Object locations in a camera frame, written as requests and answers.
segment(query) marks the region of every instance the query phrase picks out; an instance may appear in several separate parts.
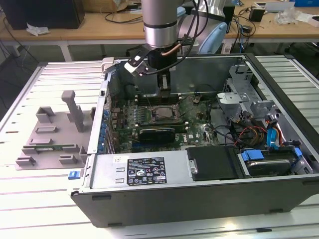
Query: computer tower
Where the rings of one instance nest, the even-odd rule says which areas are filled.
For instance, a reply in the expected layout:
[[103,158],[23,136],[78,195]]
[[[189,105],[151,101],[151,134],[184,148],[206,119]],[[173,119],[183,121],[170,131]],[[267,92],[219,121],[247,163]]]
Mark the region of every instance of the computer tower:
[[0,0],[14,30],[33,26],[77,29],[84,19],[82,0]]

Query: motherboard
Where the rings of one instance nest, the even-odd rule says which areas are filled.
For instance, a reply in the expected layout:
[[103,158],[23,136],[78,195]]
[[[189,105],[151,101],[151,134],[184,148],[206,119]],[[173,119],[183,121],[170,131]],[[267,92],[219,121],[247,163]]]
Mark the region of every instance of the motherboard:
[[202,95],[180,97],[173,105],[146,106],[136,101],[115,102],[109,125],[116,153],[184,150],[218,145],[208,124],[211,100]]

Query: wooden table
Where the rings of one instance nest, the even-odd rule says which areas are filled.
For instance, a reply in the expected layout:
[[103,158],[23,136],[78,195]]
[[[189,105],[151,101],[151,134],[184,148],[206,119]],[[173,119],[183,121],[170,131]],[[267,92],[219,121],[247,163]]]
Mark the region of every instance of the wooden table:
[[[244,6],[235,8],[235,14],[240,10],[250,7],[255,0],[244,0]],[[319,14],[319,7],[297,7],[297,10],[303,13]],[[276,13],[267,13],[263,16],[261,22],[255,22],[256,32],[249,39],[249,42],[255,43],[284,43],[284,42],[318,42],[319,28],[316,28],[308,23],[298,21],[297,24],[279,25],[275,22]],[[249,12],[242,15],[248,18]],[[243,25],[252,24],[243,18],[240,18],[240,23]],[[237,26],[233,22],[229,33],[226,35],[223,45],[223,53],[229,53],[232,44],[237,36]]]
[[[244,6],[236,7],[235,13],[251,6],[254,0],[244,0]],[[319,14],[319,7],[298,8],[304,13]],[[23,45],[58,45],[64,55],[65,61],[72,61],[69,50],[70,45],[104,45],[104,44],[144,44],[143,23],[116,24],[104,19],[105,13],[86,13],[85,19],[78,29],[50,29],[47,35],[33,36],[25,30],[11,30],[14,37]],[[140,14],[119,13],[113,20],[124,21],[140,16]],[[260,23],[256,23],[256,33],[249,42],[283,43],[283,42],[318,42],[319,28],[307,23],[278,25],[274,21],[275,14],[266,14]],[[242,19],[241,24],[251,23]],[[232,24],[230,32],[226,35],[223,45],[223,53],[229,53],[237,35],[237,28]],[[0,39],[5,45],[15,46],[17,42],[9,35],[2,20],[0,20]]]
[[[107,44],[145,44],[143,23],[116,24],[105,21],[106,13],[86,13],[78,29],[50,29],[46,35],[33,36],[26,30],[13,30],[14,37],[23,45],[58,45],[65,61],[72,61],[70,45],[107,45]],[[125,21],[141,14],[116,14],[112,20]],[[0,19],[0,39],[5,45],[16,46],[17,42],[10,36]]]

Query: workbench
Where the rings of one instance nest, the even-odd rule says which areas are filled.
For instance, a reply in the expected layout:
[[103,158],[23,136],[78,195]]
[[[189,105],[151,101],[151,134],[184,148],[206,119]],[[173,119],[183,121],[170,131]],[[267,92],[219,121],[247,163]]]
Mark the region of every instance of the workbench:
[[[236,7],[235,13],[250,7],[254,0],[244,0],[244,6]],[[319,7],[298,7],[304,13],[319,14]],[[136,13],[115,14],[113,20],[125,21],[141,16]],[[57,45],[61,48],[65,61],[72,61],[70,45],[108,45],[108,44],[145,44],[143,23],[116,24],[104,19],[105,13],[86,13],[85,19],[78,29],[50,29],[50,34],[38,37],[26,30],[11,30],[14,37],[25,46]],[[251,43],[283,43],[283,42],[319,42],[319,29],[308,23],[278,25],[274,21],[275,14],[266,14],[260,23],[256,23],[256,33],[249,39]],[[242,24],[251,25],[244,19]],[[232,23],[230,32],[224,39],[222,53],[229,53],[237,35],[237,27]],[[0,39],[7,46],[18,45],[5,29],[0,20]]]
[[[296,60],[257,57],[274,80],[319,131],[319,86]],[[221,218],[169,224],[101,229],[94,227],[70,199],[79,180],[68,180],[72,169],[16,171],[15,160],[33,130],[40,106],[66,112],[63,90],[74,90],[83,111],[96,105],[104,80],[101,61],[48,63],[36,68],[0,122],[0,237],[6,238],[257,238],[319,236],[319,195],[290,213]],[[271,100],[271,93],[259,86]]]

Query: warning label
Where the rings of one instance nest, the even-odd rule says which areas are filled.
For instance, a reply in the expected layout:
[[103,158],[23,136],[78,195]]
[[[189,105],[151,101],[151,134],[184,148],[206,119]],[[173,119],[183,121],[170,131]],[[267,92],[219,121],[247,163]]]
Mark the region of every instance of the warning label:
[[129,186],[167,183],[164,158],[128,160]]

